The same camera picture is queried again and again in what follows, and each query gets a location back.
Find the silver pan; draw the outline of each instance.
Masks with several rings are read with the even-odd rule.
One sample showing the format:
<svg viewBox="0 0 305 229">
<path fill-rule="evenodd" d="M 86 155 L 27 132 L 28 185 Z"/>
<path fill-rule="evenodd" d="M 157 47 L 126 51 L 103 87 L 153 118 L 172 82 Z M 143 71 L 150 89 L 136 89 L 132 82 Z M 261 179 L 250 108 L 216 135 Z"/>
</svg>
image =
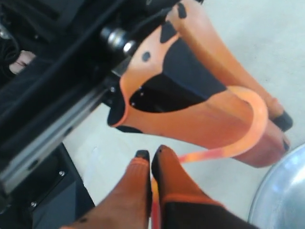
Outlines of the silver pan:
<svg viewBox="0 0 305 229">
<path fill-rule="evenodd" d="M 261 229 L 305 229 L 305 145 L 267 173 L 252 203 L 249 222 Z"/>
</svg>

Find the concrete floor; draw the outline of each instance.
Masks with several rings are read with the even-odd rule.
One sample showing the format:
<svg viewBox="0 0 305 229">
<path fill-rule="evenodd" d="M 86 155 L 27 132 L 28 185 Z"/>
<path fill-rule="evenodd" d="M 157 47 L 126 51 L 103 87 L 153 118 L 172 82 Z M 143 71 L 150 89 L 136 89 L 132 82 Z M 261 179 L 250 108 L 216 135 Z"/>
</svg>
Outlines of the concrete floor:
<svg viewBox="0 0 305 229">
<path fill-rule="evenodd" d="M 206 0 L 204 7 L 237 59 L 294 118 L 287 135 L 292 149 L 301 145 L 305 141 L 305 1 Z M 95 203 L 118 182 L 138 149 L 148 149 L 152 156 L 160 144 L 178 154 L 199 149 L 161 137 L 123 134 L 106 125 L 108 112 L 101 105 L 64 142 Z M 232 159 L 184 167 L 205 192 L 243 219 L 268 171 Z"/>
</svg>

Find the gray floor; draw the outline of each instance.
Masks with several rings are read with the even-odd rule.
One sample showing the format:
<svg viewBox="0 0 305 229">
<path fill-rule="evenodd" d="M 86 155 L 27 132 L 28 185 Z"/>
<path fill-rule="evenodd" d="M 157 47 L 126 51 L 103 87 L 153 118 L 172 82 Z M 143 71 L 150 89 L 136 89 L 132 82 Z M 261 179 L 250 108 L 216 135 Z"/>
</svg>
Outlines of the gray floor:
<svg viewBox="0 0 305 229">
<path fill-rule="evenodd" d="M 305 141 L 305 1 L 206 0 L 216 30 L 244 67 L 294 118 L 287 132 L 292 149 Z M 138 149 L 151 154 L 160 144 L 178 154 L 197 146 L 161 137 L 123 134 L 106 125 L 101 105 L 65 145 L 96 203 L 118 182 Z M 232 159 L 184 165 L 210 196 L 247 219 L 255 191 L 268 168 L 254 169 Z"/>
</svg>

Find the black machine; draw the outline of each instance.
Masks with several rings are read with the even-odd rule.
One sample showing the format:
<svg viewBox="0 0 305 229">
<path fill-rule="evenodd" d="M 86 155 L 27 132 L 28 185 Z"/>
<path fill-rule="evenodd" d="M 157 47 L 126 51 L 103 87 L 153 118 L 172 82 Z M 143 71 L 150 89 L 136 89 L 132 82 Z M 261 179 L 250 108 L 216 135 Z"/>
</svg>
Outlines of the black machine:
<svg viewBox="0 0 305 229">
<path fill-rule="evenodd" d="M 94 206 L 61 143 L 112 105 L 129 55 L 177 2 L 0 0 L 0 228 L 46 229 L 47 211 L 57 228 Z M 15 76 L 21 50 L 37 57 Z"/>
</svg>

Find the metal bowl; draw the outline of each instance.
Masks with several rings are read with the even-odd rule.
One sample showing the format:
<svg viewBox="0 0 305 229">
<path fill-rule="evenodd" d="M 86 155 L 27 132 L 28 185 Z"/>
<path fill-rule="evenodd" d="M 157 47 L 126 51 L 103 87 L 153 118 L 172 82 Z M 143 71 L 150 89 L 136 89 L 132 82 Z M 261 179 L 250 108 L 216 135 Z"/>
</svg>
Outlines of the metal bowl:
<svg viewBox="0 0 305 229">
<path fill-rule="evenodd" d="M 261 229 L 305 229 L 305 145 L 267 173 L 252 203 L 249 222 Z"/>
</svg>

